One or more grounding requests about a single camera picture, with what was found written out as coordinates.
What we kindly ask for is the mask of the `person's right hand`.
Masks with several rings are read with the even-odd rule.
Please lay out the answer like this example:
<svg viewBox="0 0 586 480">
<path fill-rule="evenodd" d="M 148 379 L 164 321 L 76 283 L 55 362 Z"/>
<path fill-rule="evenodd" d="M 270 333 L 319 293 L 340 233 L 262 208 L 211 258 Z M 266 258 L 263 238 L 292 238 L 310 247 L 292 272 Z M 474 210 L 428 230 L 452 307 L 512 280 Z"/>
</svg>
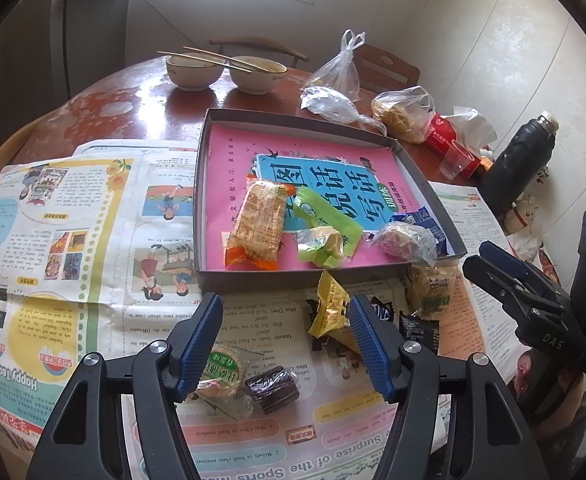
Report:
<svg viewBox="0 0 586 480">
<path fill-rule="evenodd" d="M 531 369 L 532 355 L 526 351 L 517 360 L 516 373 L 511 382 L 512 390 L 517 399 L 529 389 L 528 375 Z"/>
</svg>

